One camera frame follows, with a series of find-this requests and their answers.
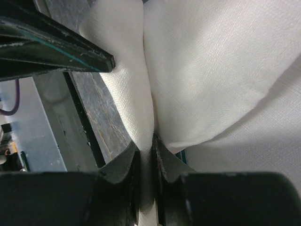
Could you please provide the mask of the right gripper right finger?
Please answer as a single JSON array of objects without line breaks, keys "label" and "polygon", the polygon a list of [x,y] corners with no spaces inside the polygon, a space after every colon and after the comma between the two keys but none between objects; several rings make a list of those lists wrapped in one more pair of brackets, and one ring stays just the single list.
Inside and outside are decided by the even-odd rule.
[{"label": "right gripper right finger", "polygon": [[156,134],[152,139],[151,155],[158,223],[161,226],[189,226],[182,176],[196,171],[172,154]]}]

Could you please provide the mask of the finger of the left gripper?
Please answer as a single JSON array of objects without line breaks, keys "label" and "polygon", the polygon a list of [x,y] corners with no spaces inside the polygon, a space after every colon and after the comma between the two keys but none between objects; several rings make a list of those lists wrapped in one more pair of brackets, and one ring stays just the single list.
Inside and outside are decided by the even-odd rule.
[{"label": "finger of the left gripper", "polygon": [[52,71],[109,73],[113,55],[40,13],[31,0],[0,2],[0,80]]}]

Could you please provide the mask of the white cloth napkin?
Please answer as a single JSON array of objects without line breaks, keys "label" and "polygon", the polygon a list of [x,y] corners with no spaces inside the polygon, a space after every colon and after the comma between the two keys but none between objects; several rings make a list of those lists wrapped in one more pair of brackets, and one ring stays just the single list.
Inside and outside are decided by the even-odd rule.
[{"label": "white cloth napkin", "polygon": [[139,225],[158,223],[154,132],[197,171],[278,171],[300,190],[300,1],[98,0],[79,31],[115,58],[101,78],[141,151]]}]

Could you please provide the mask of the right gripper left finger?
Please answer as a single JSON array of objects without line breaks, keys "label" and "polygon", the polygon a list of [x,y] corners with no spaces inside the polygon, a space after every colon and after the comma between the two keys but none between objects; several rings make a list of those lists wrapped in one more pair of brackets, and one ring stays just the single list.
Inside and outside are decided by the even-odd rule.
[{"label": "right gripper left finger", "polygon": [[140,151],[134,142],[99,170],[100,225],[133,226],[139,220]]}]

